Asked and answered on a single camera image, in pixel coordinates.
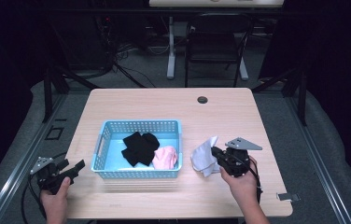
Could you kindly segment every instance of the white cloth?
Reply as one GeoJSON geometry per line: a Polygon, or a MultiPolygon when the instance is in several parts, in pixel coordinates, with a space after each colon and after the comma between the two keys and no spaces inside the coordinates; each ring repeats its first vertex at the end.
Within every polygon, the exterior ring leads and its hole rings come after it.
{"type": "Polygon", "coordinates": [[[218,136],[209,138],[199,147],[193,150],[190,159],[192,160],[193,169],[200,171],[207,177],[213,173],[219,172],[217,158],[211,154],[211,147],[216,145],[218,136]]]}

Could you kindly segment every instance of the human hand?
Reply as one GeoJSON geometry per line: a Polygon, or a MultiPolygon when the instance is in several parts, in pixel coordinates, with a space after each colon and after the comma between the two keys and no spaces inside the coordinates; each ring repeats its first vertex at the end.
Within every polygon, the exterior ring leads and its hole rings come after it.
{"type": "Polygon", "coordinates": [[[53,195],[49,190],[41,190],[41,202],[47,214],[48,224],[63,224],[67,220],[67,191],[71,179],[66,177],[57,194],[53,195]]]}
{"type": "MultiPolygon", "coordinates": [[[[252,161],[250,163],[251,170],[257,174],[257,161],[253,157],[249,157],[252,161]]],[[[257,179],[248,171],[245,175],[233,177],[228,175],[224,168],[220,167],[222,178],[228,183],[231,188],[233,198],[239,204],[240,209],[245,216],[246,223],[249,224],[267,224],[268,218],[262,211],[260,204],[257,200],[257,179]]]]}
{"type": "MultiPolygon", "coordinates": [[[[253,157],[251,160],[250,168],[257,173],[257,168],[254,165],[257,161],[253,157]]],[[[233,177],[229,175],[223,167],[220,167],[221,177],[228,183],[234,199],[240,203],[251,203],[251,200],[257,201],[257,179],[248,171],[245,175],[233,177]]]]}

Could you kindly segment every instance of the table leg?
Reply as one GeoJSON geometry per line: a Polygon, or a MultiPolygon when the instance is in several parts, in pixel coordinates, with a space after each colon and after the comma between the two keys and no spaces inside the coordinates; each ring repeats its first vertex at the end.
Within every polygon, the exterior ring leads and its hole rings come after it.
{"type": "Polygon", "coordinates": [[[246,64],[245,64],[245,60],[242,58],[242,62],[240,63],[240,76],[242,77],[243,81],[247,81],[248,80],[248,73],[247,73],[247,69],[246,69],[246,64]]]}
{"type": "Polygon", "coordinates": [[[176,66],[176,55],[175,55],[175,35],[174,35],[174,23],[173,17],[169,18],[169,63],[167,65],[167,78],[175,78],[175,66],[176,66]]]}

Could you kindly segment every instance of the chair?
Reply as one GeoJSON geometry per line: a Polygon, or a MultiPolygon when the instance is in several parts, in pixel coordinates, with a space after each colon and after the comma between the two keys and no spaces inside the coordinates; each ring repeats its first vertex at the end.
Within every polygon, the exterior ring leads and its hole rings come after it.
{"type": "Polygon", "coordinates": [[[189,79],[193,79],[189,77],[190,63],[223,63],[227,64],[225,69],[236,64],[234,77],[214,78],[233,80],[236,87],[246,40],[252,29],[251,18],[240,13],[203,13],[193,17],[187,25],[185,87],[189,79]]]}

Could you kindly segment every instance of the desk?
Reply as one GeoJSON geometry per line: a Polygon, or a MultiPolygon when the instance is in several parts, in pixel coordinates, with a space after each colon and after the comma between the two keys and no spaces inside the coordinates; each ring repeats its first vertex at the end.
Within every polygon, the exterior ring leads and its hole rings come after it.
{"type": "MultiPolygon", "coordinates": [[[[151,7],[259,7],[280,8],[284,0],[149,0],[151,7]]],[[[173,18],[169,20],[169,62],[167,64],[167,78],[173,79],[175,73],[176,55],[174,48],[173,18]]],[[[240,64],[242,80],[248,80],[245,60],[240,64]]]]}
{"type": "Polygon", "coordinates": [[[86,103],[66,158],[70,165],[85,160],[68,193],[70,218],[170,219],[241,217],[229,186],[220,174],[203,177],[192,168],[190,155],[201,143],[218,136],[216,146],[243,137],[261,147],[250,151],[259,162],[261,206],[269,217],[292,213],[268,136],[251,90],[239,88],[106,89],[94,90],[86,103]],[[206,104],[197,101],[208,99],[206,104]],[[183,167],[171,179],[106,179],[94,173],[91,157],[106,119],[179,119],[183,167]]]}

